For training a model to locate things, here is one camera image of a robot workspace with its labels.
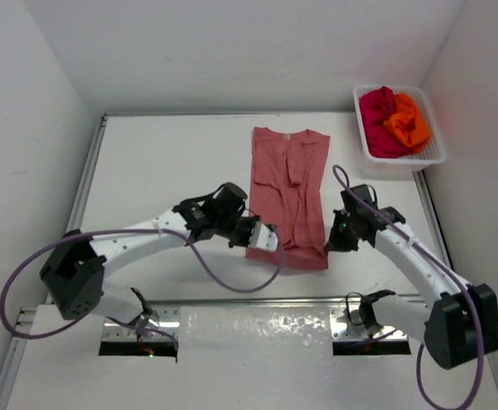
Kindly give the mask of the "salmon pink t shirt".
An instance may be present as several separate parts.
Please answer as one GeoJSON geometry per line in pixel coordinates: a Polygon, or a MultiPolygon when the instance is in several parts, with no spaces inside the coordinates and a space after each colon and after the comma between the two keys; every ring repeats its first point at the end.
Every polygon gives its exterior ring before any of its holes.
{"type": "Polygon", "coordinates": [[[312,130],[253,130],[249,210],[278,228],[284,268],[329,267],[320,188],[330,140],[312,130]]]}

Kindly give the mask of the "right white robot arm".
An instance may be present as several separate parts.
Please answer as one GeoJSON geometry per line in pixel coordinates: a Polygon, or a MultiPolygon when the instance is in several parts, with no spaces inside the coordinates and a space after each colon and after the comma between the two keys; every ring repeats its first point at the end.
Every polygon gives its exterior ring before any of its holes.
{"type": "Polygon", "coordinates": [[[498,350],[498,303],[487,285],[473,285],[449,270],[413,234],[392,207],[378,208],[367,184],[343,190],[343,209],[335,211],[328,243],[331,252],[351,252],[369,243],[405,275],[423,298],[415,307],[393,290],[363,295],[347,313],[360,334],[392,326],[421,342],[443,369],[498,350]]]}

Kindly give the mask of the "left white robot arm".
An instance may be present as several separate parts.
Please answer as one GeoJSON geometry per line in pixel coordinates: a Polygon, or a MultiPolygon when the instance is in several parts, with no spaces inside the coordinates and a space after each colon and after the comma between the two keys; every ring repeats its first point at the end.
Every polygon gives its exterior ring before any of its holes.
{"type": "Polygon", "coordinates": [[[89,313],[132,323],[149,313],[138,290],[107,278],[152,254],[223,237],[229,247],[275,251],[273,228],[258,215],[244,215],[247,195],[227,182],[205,195],[185,199],[165,213],[118,233],[74,230],[55,246],[40,278],[64,320],[89,313]]]}

